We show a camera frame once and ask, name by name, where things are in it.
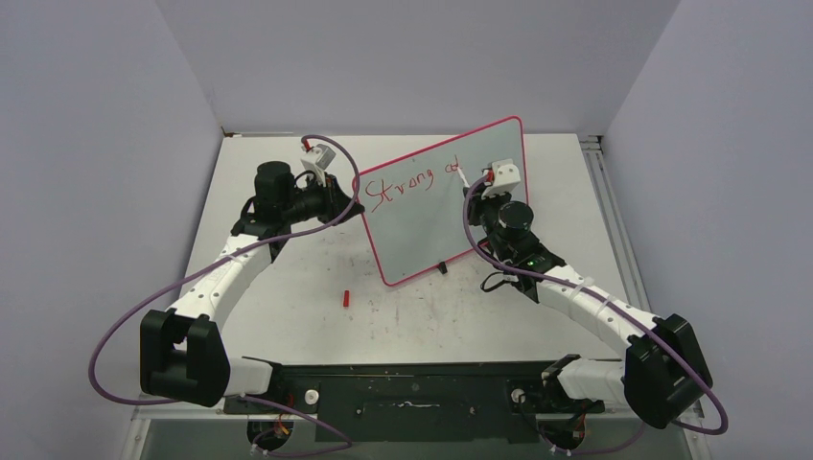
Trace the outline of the white red marker pen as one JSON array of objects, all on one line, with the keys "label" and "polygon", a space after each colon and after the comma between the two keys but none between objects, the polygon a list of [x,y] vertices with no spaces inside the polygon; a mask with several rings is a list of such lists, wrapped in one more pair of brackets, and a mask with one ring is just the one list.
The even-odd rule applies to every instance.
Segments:
[{"label": "white red marker pen", "polygon": [[471,187],[471,184],[470,184],[470,182],[468,181],[468,179],[467,179],[467,177],[466,177],[465,173],[462,171],[462,169],[459,169],[459,168],[458,168],[458,169],[456,170],[456,173],[457,173],[458,177],[460,178],[460,180],[462,181],[463,188],[464,188],[464,189],[469,189],[469,188]]}]

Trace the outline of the pink framed whiteboard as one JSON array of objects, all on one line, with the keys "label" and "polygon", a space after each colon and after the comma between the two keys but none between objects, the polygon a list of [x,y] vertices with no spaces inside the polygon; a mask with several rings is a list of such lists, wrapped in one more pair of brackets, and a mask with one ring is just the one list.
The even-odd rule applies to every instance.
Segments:
[{"label": "pink framed whiteboard", "polygon": [[382,282],[396,287],[470,251],[463,226],[462,169],[470,183],[492,162],[526,173],[523,122],[506,117],[360,173],[354,183]]}]

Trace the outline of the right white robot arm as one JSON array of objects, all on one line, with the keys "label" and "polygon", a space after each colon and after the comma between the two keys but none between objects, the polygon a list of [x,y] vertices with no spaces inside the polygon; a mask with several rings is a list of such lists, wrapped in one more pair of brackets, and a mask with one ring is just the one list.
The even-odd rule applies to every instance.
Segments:
[{"label": "right white robot arm", "polygon": [[508,194],[485,195],[480,184],[463,190],[463,229],[477,255],[505,284],[550,307],[610,347],[615,359],[566,356],[541,374],[542,394],[555,410],[582,401],[623,405],[645,424],[663,429],[702,398],[728,415],[691,325],[680,315],[659,317],[633,307],[580,275],[530,231],[530,209]]}]

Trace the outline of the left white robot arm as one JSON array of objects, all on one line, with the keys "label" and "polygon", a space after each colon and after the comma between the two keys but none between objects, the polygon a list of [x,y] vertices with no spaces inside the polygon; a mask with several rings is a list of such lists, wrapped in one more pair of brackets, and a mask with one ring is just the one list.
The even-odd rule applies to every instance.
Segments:
[{"label": "left white robot arm", "polygon": [[307,171],[305,187],[285,162],[261,164],[255,194],[244,205],[216,267],[166,310],[150,310],[140,324],[140,385],[143,392],[211,407],[247,394],[260,411],[278,410],[286,386],[272,377],[271,363],[231,357],[221,327],[251,283],[280,255],[296,223],[318,219],[336,225],[364,208],[329,173]]}]

